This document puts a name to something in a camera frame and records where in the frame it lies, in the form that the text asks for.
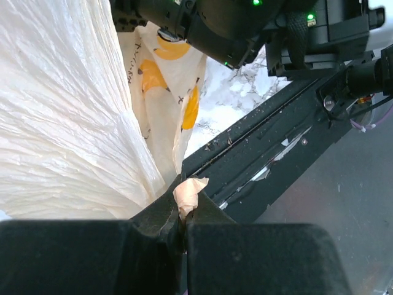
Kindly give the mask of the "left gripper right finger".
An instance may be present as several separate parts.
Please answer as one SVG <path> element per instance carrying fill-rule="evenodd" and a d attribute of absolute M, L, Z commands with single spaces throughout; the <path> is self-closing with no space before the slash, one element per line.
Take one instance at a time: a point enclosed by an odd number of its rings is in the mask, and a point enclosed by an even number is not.
<path fill-rule="evenodd" d="M 351 294 L 329 233 L 314 224 L 240 224 L 205 193 L 187 216 L 189 294 Z"/>

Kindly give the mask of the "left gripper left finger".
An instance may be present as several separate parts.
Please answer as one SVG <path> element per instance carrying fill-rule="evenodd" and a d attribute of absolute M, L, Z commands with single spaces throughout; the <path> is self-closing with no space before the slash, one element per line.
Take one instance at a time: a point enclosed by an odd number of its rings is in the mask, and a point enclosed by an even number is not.
<path fill-rule="evenodd" d="M 174 188 L 130 219 L 1 223 L 2 294 L 176 294 L 182 234 Z"/>

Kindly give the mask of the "orange plastic bag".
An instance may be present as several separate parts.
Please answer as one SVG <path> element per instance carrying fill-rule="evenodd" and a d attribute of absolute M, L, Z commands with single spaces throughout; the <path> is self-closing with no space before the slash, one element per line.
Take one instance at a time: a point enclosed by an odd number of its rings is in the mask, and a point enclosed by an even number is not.
<path fill-rule="evenodd" d="M 1 2 L 1 213 L 125 219 L 182 170 L 206 56 L 108 1 Z"/>

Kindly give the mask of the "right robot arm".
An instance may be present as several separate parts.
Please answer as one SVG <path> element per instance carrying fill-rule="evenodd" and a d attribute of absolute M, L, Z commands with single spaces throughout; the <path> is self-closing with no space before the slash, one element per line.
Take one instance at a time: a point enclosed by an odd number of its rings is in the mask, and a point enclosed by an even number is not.
<path fill-rule="evenodd" d="M 379 50 L 379 60 L 348 72 L 352 95 L 392 93 L 391 1 L 111 1 L 118 32 L 158 26 L 225 65 L 252 63 L 260 49 L 268 74 L 289 80 L 328 76 Z"/>

